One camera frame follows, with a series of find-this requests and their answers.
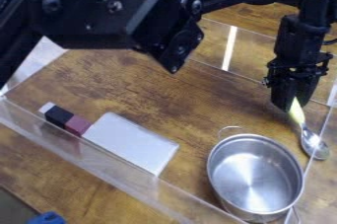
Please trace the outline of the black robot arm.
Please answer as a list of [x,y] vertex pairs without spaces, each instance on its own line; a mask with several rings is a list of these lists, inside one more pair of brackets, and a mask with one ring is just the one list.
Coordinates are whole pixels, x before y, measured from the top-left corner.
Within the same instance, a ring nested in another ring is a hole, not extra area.
[[0,87],[43,37],[67,49],[139,50],[175,72],[203,39],[201,16],[241,3],[298,9],[281,19],[265,83],[282,111],[305,105],[331,58],[321,47],[337,0],[0,0]]

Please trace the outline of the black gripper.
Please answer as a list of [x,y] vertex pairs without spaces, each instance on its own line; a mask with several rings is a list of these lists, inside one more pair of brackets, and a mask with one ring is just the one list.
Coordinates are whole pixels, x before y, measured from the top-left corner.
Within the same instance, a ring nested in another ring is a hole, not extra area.
[[271,87],[271,103],[283,112],[289,111],[294,97],[309,101],[319,77],[326,74],[325,64],[331,56],[321,52],[321,46],[329,30],[329,24],[315,25],[297,15],[281,18],[275,58],[267,63],[265,81]]

